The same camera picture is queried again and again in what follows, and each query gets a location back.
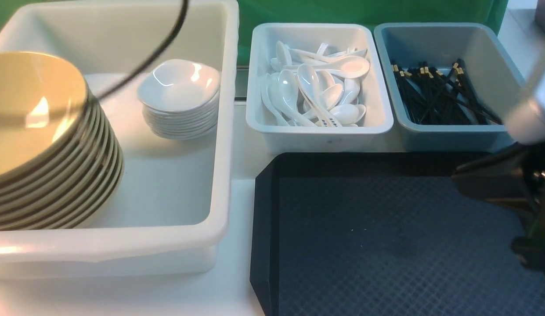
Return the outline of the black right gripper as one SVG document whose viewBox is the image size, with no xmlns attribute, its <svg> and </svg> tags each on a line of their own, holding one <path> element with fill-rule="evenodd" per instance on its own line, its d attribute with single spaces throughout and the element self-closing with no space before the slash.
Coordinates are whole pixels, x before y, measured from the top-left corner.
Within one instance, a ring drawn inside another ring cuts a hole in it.
<svg viewBox="0 0 545 316">
<path fill-rule="evenodd" d="M 528 270 L 545 273 L 545 143 L 513 143 L 456 168 L 453 183 L 468 198 L 515 212 L 527 222 L 511 250 Z"/>
</svg>

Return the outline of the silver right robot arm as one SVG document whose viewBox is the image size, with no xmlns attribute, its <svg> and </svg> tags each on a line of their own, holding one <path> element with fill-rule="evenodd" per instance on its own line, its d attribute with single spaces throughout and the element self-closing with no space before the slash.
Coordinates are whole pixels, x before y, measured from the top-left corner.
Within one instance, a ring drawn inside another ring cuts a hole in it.
<svg viewBox="0 0 545 316">
<path fill-rule="evenodd" d="M 463 196 L 529 220 L 510 248 L 524 268 L 545 273 L 545 48 L 503 122 L 513 144 L 459 166 L 452 181 Z"/>
</svg>

